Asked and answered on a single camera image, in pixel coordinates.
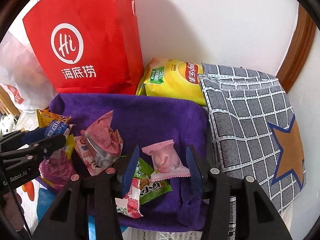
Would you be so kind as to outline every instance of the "white circular logo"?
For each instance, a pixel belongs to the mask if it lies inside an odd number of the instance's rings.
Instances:
[[[61,55],[60,55],[58,53],[56,46],[55,46],[54,39],[56,37],[56,34],[61,29],[68,29],[68,30],[72,31],[78,39],[79,46],[74,46],[72,44],[72,38],[70,35],[67,36],[66,34],[62,35],[62,33],[59,33],[60,47],[58,48],[58,50],[61,52]],[[60,59],[62,62],[67,63],[67,64],[75,64],[81,59],[82,54],[83,54],[83,39],[82,39],[80,32],[77,30],[76,27],[74,27],[73,25],[71,25],[69,23],[61,23],[58,26],[56,26],[52,31],[51,47],[52,47],[53,52],[57,56],[57,58]],[[66,54],[69,54],[69,52],[73,52],[73,51],[78,51],[78,54],[76,55],[75,59],[74,60],[66,59],[65,58]]]

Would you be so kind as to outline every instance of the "green snack package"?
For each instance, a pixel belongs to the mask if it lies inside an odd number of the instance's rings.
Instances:
[[[172,191],[167,180],[151,182],[151,174],[155,170],[144,160],[139,158],[134,178],[140,179],[140,205],[147,203],[164,193]]]

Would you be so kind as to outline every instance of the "gray checkered fabric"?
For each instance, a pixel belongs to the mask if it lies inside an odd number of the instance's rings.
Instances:
[[[289,128],[293,110],[287,94],[276,77],[262,72],[209,64],[203,64],[203,68],[205,74],[198,78],[207,102],[218,168],[235,178],[253,176],[282,212],[300,188],[292,174],[271,185],[280,149],[267,122]],[[230,201],[232,239],[236,198]]]

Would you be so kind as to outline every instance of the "human hand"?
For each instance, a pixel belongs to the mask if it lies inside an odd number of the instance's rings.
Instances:
[[[22,203],[22,199],[19,194],[16,194],[19,205]],[[14,199],[11,193],[7,193],[3,196],[6,201],[6,205],[4,206],[4,214],[13,226],[16,231],[20,231],[23,228],[23,220],[20,216],[19,210],[14,202]]]

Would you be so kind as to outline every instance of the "wooden frame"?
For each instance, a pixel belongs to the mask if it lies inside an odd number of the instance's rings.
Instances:
[[[302,5],[299,4],[297,27],[287,55],[276,75],[287,93],[292,88],[306,63],[315,35],[316,24]]]

